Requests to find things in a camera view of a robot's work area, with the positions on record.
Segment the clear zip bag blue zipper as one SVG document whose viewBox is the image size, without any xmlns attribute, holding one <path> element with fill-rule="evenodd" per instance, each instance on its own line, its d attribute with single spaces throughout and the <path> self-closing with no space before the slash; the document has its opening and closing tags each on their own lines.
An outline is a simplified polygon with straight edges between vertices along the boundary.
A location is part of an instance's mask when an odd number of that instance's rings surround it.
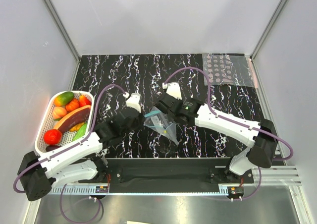
<svg viewBox="0 0 317 224">
<path fill-rule="evenodd" d="M 159 110 L 155 110 L 145 114 L 144 117 L 144 126 L 156 131 L 178 145 L 176 124 L 170 121 L 166 114 Z"/>
</svg>

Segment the green orange mango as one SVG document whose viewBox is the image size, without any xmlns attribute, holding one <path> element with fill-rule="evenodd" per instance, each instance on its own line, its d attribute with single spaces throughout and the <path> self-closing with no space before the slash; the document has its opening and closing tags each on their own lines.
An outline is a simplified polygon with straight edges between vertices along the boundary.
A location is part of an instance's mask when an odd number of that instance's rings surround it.
<svg viewBox="0 0 317 224">
<path fill-rule="evenodd" d="M 55 99 L 54 99 L 54 104 L 57 107 L 62 107 L 70 103 L 74 99 L 74 93 L 71 91 L 66 91 L 61 94 L 59 94 Z"/>
</svg>

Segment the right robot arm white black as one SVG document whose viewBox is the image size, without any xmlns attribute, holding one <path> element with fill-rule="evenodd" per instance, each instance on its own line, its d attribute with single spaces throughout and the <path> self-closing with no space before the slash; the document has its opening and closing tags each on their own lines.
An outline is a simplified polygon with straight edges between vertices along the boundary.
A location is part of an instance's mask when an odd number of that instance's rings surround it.
<svg viewBox="0 0 317 224">
<path fill-rule="evenodd" d="M 226 182 L 237 183 L 246 171 L 253 168 L 270 168 L 277 139 L 270 120 L 263 122 L 244 120 L 221 111 L 210 110 L 208 104 L 197 99 L 177 99 L 164 94 L 156 108 L 172 122 L 217 131 L 241 143 L 246 148 L 233 156 L 220 174 Z"/>
</svg>

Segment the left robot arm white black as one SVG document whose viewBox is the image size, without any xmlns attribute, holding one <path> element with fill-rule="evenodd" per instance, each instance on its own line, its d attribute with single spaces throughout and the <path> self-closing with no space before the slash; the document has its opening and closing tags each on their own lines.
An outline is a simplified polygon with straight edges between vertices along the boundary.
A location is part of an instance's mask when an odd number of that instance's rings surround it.
<svg viewBox="0 0 317 224">
<path fill-rule="evenodd" d="M 45 156 L 36 155 L 33 151 L 25 154 L 13 184 L 14 191 L 26 194 L 28 201 L 43 198 L 58 181 L 57 176 L 63 168 L 119 144 L 125 134 L 139 129 L 144 119 L 143 112 L 127 107 L 104 122 L 92 124 L 92 131 L 84 137 L 50 151 Z"/>
</svg>

